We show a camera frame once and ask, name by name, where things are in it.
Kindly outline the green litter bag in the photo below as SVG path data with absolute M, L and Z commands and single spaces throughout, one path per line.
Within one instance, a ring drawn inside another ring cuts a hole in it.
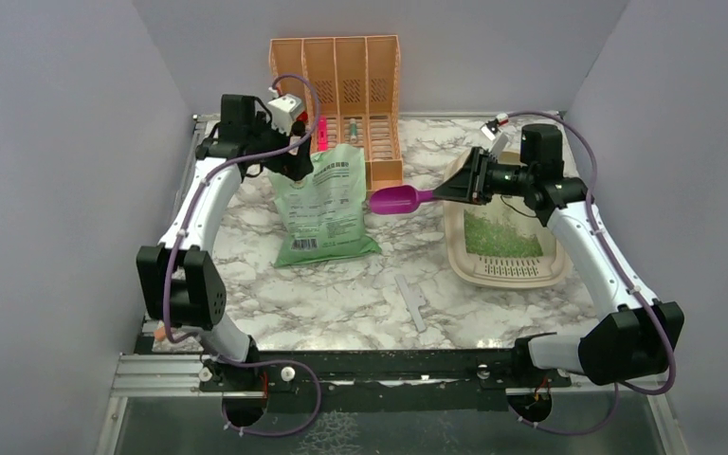
M 337 145 L 311 155 L 314 170 L 295 182 L 268 176 L 274 204 L 286 230 L 276 268 L 379 253 L 365 226 L 367 199 L 365 154 Z

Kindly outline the beige litter box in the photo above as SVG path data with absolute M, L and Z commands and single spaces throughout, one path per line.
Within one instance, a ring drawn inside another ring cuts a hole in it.
M 484 206 L 444 202 L 443 218 L 449 264 L 466 282 L 536 289 L 561 282 L 573 270 L 564 248 L 520 196 L 495 196 Z

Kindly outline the purple litter scoop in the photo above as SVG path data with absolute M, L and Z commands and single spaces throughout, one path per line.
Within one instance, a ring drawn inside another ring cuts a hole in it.
M 378 215 L 408 214 L 433 200 L 431 190 L 419 191 L 411 185 L 402 185 L 375 191 L 370 197 L 369 206 L 371 212 Z

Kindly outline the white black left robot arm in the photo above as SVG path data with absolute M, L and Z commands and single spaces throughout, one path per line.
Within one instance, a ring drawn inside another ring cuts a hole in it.
M 262 102 L 247 95 L 224 95 L 218 121 L 194 150 L 194 174 L 172 224 L 154 246 L 143 246 L 136 268 L 152 319 L 166 338 L 194 337 L 226 360 L 224 376 L 248 389 L 260 376 L 250 355 L 251 336 L 226 316 L 226 286 L 211 258 L 233 195 L 258 165 L 293 181 L 313 171 L 311 131 L 303 101 L 275 93 Z

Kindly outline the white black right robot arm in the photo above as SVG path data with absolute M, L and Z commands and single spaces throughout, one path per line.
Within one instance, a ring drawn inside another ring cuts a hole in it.
M 663 302 L 637 276 L 600 220 L 592 192 L 579 177 L 564 174 L 560 129 L 533 123 L 521 129 L 519 164 L 501 164 L 480 147 L 433 190 L 434 199 L 485 205 L 495 196 L 523 200 L 540 224 L 564 247 L 582 278 L 598 323 L 585 335 L 527 337 L 509 360 L 509 373 L 531 386 L 547 370 L 587 376 L 596 385 L 631 385 L 632 380 L 667 373 L 657 393 L 676 379 L 675 346 L 684 314 Z

